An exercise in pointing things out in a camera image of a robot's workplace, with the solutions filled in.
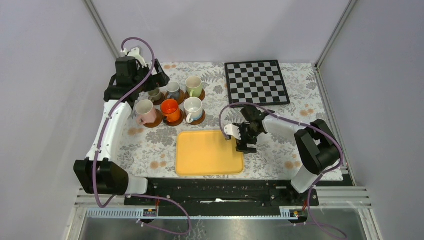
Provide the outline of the brown wooden coaster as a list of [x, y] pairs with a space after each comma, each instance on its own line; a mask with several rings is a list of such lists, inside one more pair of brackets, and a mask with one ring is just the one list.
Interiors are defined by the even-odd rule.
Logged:
[[159, 126], [163, 122], [163, 115], [162, 112], [158, 109], [156, 109], [156, 119], [153, 123], [146, 123], [143, 126], [146, 128], [155, 128]]
[[[165, 99], [167, 100], [167, 99], [173, 99], [172, 98], [172, 96], [171, 96], [171, 94], [169, 93], [169, 92], [167, 92], [165, 95]], [[186, 93], [181, 89], [180, 91], [179, 91], [179, 98], [175, 98], [174, 100], [176, 100], [177, 101], [177, 103], [179, 104], [179, 105], [181, 105], [181, 104], [183, 104], [184, 103], [184, 101], [185, 101], [185, 99], [186, 99]]]
[[[187, 90], [186, 92], [185, 92], [185, 99], [187, 100], [187, 99], [189, 99], [191, 96], [190, 96], [190, 94], [189, 94], [189, 91]], [[206, 92], [205, 92], [205, 90], [203, 89], [202, 91], [201, 91], [201, 94], [200, 94], [200, 96], [199, 97], [197, 97], [198, 99], [200, 99], [201, 101], [203, 101], [204, 99], [205, 99], [205, 97], [206, 97]]]
[[206, 119], [206, 112], [203, 110], [203, 112], [202, 112], [202, 116], [199, 118], [199, 119], [197, 119], [197, 120], [194, 120], [193, 122], [191, 122], [191, 123], [189, 123], [190, 125], [199, 125], [199, 124], [201, 124], [204, 120]]
[[183, 110], [180, 110], [180, 117], [178, 120], [170, 122], [167, 117], [163, 117], [163, 123], [170, 127], [176, 127], [180, 125], [186, 119], [186, 113]]

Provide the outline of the small grey cup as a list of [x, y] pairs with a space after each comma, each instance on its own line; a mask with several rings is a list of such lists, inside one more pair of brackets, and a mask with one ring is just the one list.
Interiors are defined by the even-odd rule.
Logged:
[[163, 95], [159, 88], [151, 90], [147, 94], [148, 94], [148, 99], [152, 102], [159, 101], [162, 98], [162, 95]]

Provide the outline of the pink mug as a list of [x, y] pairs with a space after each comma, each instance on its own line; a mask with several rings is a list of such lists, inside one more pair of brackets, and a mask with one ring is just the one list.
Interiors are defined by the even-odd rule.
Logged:
[[138, 125], [153, 124], [157, 119], [157, 112], [154, 104], [149, 99], [139, 101], [135, 105], [137, 114], [136, 123]]

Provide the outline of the white mug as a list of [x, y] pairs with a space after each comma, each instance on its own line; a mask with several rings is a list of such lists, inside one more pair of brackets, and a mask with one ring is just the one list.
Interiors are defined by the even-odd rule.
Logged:
[[197, 97], [190, 97], [185, 100], [184, 111], [186, 113], [186, 122], [189, 124], [195, 120], [198, 120], [203, 113], [203, 103]]

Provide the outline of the yellow plastic tray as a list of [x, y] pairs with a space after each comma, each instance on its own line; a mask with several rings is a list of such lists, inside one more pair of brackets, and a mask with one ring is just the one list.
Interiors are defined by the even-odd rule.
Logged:
[[219, 130], [183, 131], [176, 138], [178, 176], [236, 175], [244, 168], [244, 154], [236, 151], [236, 141], [227, 140]]

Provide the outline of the green mug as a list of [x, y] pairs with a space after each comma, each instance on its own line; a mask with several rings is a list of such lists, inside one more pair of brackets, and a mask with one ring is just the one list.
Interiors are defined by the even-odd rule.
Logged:
[[196, 97], [201, 98], [203, 92], [203, 81], [198, 76], [190, 76], [185, 81], [186, 98]]

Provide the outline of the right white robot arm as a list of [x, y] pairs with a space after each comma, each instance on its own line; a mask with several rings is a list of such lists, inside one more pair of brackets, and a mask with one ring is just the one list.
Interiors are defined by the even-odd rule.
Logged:
[[221, 128], [226, 139], [235, 138], [236, 150], [244, 154], [256, 153], [253, 146], [261, 134], [273, 134], [295, 142], [301, 168], [290, 181], [287, 201], [293, 206], [301, 205], [306, 191], [336, 163], [342, 163], [343, 151], [327, 123], [317, 119], [309, 124], [277, 115], [253, 103], [244, 104], [242, 123], [232, 123]]

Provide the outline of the blue grey mug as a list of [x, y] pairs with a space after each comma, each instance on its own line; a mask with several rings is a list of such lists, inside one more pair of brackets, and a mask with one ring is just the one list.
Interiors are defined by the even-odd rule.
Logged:
[[180, 91], [180, 84], [176, 81], [170, 81], [168, 85], [166, 86], [167, 96], [166, 99], [173, 99], [178, 101], [181, 97]]

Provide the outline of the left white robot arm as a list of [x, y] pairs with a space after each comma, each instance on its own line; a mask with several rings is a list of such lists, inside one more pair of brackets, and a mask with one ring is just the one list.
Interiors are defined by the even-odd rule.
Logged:
[[148, 206], [155, 200], [155, 192], [148, 187], [148, 180], [128, 174], [114, 161], [139, 94], [166, 86], [170, 78], [158, 59], [150, 67], [143, 66], [136, 57], [119, 57], [115, 61], [115, 70], [104, 91], [103, 115], [94, 143], [85, 159], [75, 161], [73, 170], [87, 194], [136, 194], [136, 199]]

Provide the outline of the orange enamel mug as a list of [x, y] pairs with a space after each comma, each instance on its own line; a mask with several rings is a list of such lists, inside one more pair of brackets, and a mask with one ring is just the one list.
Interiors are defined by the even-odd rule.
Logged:
[[166, 99], [161, 105], [160, 110], [165, 122], [173, 124], [181, 118], [181, 110], [175, 99]]

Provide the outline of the small dark brown coaster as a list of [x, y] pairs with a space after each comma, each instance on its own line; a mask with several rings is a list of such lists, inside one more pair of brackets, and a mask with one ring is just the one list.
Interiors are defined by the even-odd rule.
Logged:
[[156, 96], [152, 96], [151, 97], [151, 101], [153, 102], [154, 106], [159, 106], [163, 103], [163, 101], [165, 100], [165, 95], [160, 92], [158, 95]]

